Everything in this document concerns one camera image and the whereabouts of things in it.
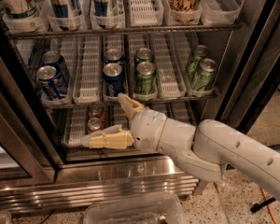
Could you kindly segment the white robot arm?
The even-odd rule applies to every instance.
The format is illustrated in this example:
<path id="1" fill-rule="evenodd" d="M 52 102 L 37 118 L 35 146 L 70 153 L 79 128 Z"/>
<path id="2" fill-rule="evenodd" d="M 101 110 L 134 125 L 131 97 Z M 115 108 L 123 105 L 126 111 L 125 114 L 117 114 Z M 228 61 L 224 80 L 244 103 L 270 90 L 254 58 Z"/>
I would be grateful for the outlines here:
<path id="1" fill-rule="evenodd" d="M 226 124 L 206 119 L 193 126 L 168 119 L 157 151 L 206 182 L 220 180 L 231 165 L 280 202 L 280 153 Z"/>

